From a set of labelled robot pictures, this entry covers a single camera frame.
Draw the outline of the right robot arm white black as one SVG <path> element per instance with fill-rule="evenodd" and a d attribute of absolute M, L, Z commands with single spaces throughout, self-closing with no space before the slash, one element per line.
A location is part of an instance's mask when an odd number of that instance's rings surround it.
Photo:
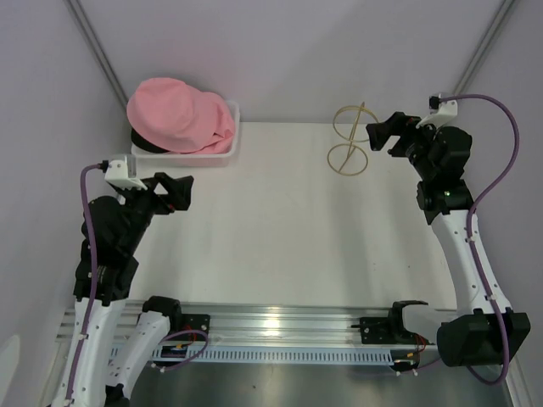
<path fill-rule="evenodd" d="M 437 346 L 449 367 L 506 366 L 531 325 L 505 297 L 480 239 L 474 200 L 462 178 L 472 136 L 402 112 L 366 130 L 373 151 L 397 137 L 389 155 L 408 159 L 419 175 L 417 203 L 441 246 L 456 295 L 457 315 L 450 320 L 426 301 L 394 302 L 386 323 L 388 335 L 398 343 L 423 337 Z"/>

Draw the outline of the gold wire hat stand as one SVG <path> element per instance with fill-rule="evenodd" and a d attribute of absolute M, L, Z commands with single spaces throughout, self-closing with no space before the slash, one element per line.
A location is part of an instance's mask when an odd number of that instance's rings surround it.
<path fill-rule="evenodd" d="M 355 113 L 355 118 L 351 124 L 349 135 L 344 135 L 338 128 L 339 122 L 338 119 L 342 114 L 346 113 Z M 334 133 L 340 137 L 343 142 L 336 144 L 327 152 L 327 165 L 330 167 L 330 169 L 335 172 L 336 174 L 340 176 L 347 176 L 347 177 L 353 177 L 358 176 L 366 171 L 368 165 L 369 165 L 369 158 L 366 150 L 361 147 L 362 143 L 369 142 L 369 137 L 366 137 L 365 139 L 356 139 L 355 135 L 357 133 L 358 127 L 361 124 L 361 116 L 366 115 L 369 116 L 372 119 L 373 124 L 379 124 L 380 120 L 376 116 L 376 114 L 370 110 L 364 101 L 362 101 L 360 104 L 350 104 L 345 105 L 341 108 L 339 108 L 332 119 L 332 128 Z M 332 154 L 339 148 L 346 148 L 347 152 L 344 156 L 344 160 L 341 163 L 339 167 L 336 167 L 332 164 Z M 365 159 L 365 164 L 360 170 L 357 170 L 355 172 L 346 172 L 344 169 L 349 164 L 350 160 L 353 158 L 356 152 L 360 152 L 362 156 Z"/>

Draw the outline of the black bucket hat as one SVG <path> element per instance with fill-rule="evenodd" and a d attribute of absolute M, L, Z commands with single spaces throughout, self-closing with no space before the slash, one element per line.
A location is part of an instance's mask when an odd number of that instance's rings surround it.
<path fill-rule="evenodd" d="M 131 128 L 131 141 L 134 146 L 142 149 L 147 153 L 169 153 L 169 150 L 158 147 L 146 140 L 134 128 Z"/>

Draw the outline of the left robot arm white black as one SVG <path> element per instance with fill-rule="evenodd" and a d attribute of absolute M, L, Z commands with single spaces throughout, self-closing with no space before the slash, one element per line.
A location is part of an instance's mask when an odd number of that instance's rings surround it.
<path fill-rule="evenodd" d="M 156 215 L 189 209 L 194 179 L 158 172 L 143 188 L 85 199 L 81 259 L 74 287 L 76 320 L 54 406 L 127 406 L 152 352 L 182 333 L 182 309 L 172 298 L 154 296 L 137 326 L 113 356 L 115 330 L 139 263 L 134 257 Z"/>

